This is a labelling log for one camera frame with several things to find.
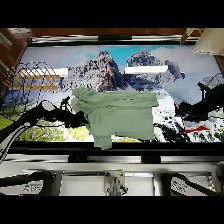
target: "metal bracket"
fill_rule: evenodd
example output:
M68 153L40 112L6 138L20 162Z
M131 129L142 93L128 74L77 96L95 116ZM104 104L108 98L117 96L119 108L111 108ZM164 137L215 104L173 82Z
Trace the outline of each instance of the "metal bracket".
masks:
M122 196L127 193L125 173L122 170L105 171L105 192L108 196Z

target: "green shirt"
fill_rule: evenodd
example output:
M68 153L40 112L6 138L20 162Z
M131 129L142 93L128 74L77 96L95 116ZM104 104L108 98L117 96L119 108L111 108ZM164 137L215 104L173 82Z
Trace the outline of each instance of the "green shirt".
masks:
M73 90L72 108L83 111L95 146L112 147L111 135L154 139L152 107L158 106L156 93L96 92L79 87Z

